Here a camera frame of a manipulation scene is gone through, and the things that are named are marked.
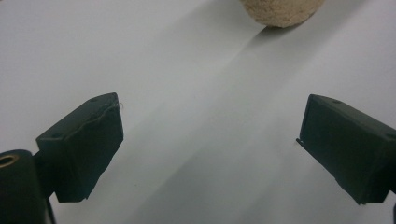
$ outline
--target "cork ball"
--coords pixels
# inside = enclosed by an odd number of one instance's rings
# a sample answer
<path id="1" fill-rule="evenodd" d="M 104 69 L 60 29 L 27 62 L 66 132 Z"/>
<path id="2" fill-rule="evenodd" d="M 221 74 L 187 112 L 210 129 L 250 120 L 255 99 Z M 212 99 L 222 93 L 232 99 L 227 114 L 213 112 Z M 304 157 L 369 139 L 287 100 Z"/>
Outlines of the cork ball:
<path id="1" fill-rule="evenodd" d="M 306 21 L 324 0 L 240 0 L 247 13 L 266 26 L 289 27 Z"/>

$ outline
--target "beige sphere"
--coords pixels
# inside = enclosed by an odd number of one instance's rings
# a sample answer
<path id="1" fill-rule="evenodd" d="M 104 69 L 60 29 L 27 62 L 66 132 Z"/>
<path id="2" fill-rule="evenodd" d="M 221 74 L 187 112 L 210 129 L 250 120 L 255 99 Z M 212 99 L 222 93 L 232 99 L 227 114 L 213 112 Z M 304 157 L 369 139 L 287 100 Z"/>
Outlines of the beige sphere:
<path id="1" fill-rule="evenodd" d="M 240 0 L 247 13 L 266 26 L 288 27 L 306 21 L 324 0 Z"/>

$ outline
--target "white surface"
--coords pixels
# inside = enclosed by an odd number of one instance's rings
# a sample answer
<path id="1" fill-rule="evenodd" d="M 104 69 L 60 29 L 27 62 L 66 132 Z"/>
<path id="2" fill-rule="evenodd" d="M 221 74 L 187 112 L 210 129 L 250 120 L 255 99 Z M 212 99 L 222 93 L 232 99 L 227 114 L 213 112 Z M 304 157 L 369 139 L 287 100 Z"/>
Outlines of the white surface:
<path id="1" fill-rule="evenodd" d="M 308 94 L 396 128 L 396 2 L 328 0 L 262 29 L 236 0 L 0 2 L 0 146 L 115 91 L 125 140 L 66 223 L 391 223 L 295 143 Z"/>

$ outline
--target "white table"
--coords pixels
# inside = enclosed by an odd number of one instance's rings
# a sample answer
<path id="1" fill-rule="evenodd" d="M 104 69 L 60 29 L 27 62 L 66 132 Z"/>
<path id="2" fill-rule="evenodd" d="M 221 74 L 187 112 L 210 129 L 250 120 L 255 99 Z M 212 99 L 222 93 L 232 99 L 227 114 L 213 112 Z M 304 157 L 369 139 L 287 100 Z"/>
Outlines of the white table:
<path id="1" fill-rule="evenodd" d="M 0 2 L 0 151 L 117 92 L 124 142 L 59 224 L 391 223 L 295 143 L 310 93 L 396 128 L 396 2 L 269 30 L 236 0 Z"/>

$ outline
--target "screw hole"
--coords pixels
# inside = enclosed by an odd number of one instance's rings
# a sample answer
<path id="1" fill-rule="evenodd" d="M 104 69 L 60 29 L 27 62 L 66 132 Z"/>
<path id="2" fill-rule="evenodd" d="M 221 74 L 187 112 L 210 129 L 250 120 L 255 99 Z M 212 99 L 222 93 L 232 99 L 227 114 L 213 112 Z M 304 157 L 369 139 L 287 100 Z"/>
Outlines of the screw hole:
<path id="1" fill-rule="evenodd" d="M 6 155 L 0 158 L 0 168 L 9 166 L 18 159 L 18 155 Z"/>

